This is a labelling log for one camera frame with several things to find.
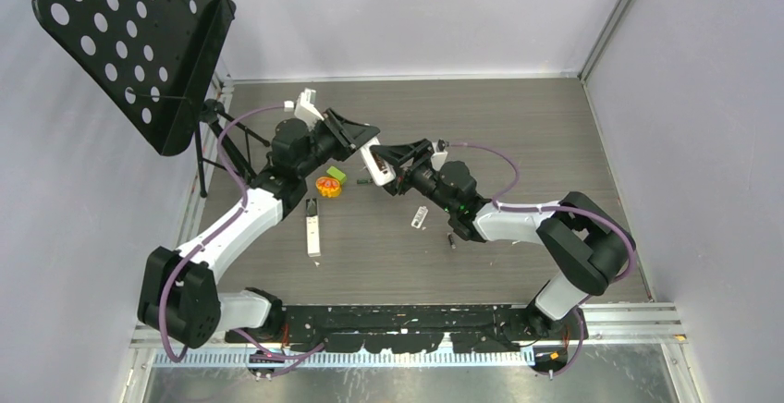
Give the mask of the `black battery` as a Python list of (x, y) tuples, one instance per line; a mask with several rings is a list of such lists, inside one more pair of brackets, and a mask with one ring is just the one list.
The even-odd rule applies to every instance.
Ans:
[(447, 241), (448, 241), (448, 243), (449, 243), (449, 245), (450, 245), (450, 248), (451, 248), (452, 250), (454, 250), (454, 249), (456, 249), (456, 248), (457, 248), (457, 246), (456, 246), (456, 240), (455, 240), (455, 238), (454, 238), (454, 236), (453, 236), (453, 234), (452, 234), (452, 233), (448, 233), (448, 234), (447, 234)]

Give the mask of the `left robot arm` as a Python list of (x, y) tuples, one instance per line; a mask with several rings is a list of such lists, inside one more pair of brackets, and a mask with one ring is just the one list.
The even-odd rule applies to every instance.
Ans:
[(330, 160), (345, 161), (376, 144), (380, 130), (333, 110), (307, 122), (300, 116), (276, 126), (263, 169), (244, 184), (240, 200), (196, 238), (175, 250), (156, 248), (141, 285), (138, 320), (164, 343), (199, 348), (216, 332), (249, 329), (276, 340), (284, 327), (279, 300), (260, 289), (220, 293), (228, 267), (254, 240), (281, 223), (304, 198), (308, 176)]

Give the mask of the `green block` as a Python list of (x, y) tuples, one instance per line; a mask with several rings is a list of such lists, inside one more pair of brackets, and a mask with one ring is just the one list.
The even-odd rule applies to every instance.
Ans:
[(343, 185), (347, 182), (348, 176), (346, 173), (335, 166), (328, 167), (326, 169), (326, 173), (330, 177), (334, 178), (340, 185)]

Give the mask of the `black music stand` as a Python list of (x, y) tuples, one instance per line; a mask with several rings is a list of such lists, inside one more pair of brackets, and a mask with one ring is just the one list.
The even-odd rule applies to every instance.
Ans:
[(236, 14), (232, 0), (31, 0), (41, 27), (160, 155), (184, 153), (201, 125), (218, 132), (207, 93)]

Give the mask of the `white battery cover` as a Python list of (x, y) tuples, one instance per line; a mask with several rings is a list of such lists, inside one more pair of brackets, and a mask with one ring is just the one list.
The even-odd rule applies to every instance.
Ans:
[(410, 222), (410, 225), (413, 228), (421, 229), (422, 226), (423, 226), (423, 222), (424, 222), (424, 220), (425, 220), (427, 215), (428, 215), (428, 208), (426, 206), (420, 206), (417, 209), (417, 212), (415, 213), (415, 215), (413, 216), (413, 218), (412, 218), (412, 220)]

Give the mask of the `yellow orange toy block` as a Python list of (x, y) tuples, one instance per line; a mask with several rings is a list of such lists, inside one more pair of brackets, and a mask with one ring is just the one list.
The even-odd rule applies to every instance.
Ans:
[(315, 182), (318, 193), (325, 198), (337, 198), (342, 193), (342, 184), (333, 177), (319, 177)]

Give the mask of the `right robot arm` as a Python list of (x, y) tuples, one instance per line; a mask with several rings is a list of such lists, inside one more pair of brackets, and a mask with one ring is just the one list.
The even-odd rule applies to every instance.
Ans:
[(376, 185), (393, 196), (419, 192), (448, 214), (461, 239), (519, 241), (548, 251), (559, 272), (522, 312), (522, 327), (531, 336), (553, 337), (571, 312), (636, 269), (633, 237), (587, 195), (572, 191), (539, 204), (486, 198), (468, 166), (447, 159), (448, 146), (442, 140), (393, 146), (371, 140), (361, 155)]

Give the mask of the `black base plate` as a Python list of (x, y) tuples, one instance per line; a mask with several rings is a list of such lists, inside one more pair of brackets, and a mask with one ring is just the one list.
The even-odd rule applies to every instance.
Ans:
[(259, 328), (230, 331), (226, 340), (252, 338), (305, 353), (431, 353), (444, 342), (455, 353), (517, 351), (535, 342), (563, 347), (587, 335), (581, 312), (555, 322), (535, 310), (508, 304), (276, 306)]

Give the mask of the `white remote control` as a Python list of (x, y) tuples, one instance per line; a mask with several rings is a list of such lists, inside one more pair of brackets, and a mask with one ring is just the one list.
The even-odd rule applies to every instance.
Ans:
[(307, 255), (311, 258), (321, 256), (320, 223), (318, 201), (309, 198), (305, 202)]
[(379, 139), (372, 138), (361, 146), (360, 154), (373, 183), (376, 186), (383, 187), (393, 182), (396, 174), (389, 163), (372, 150), (375, 145), (379, 144)]

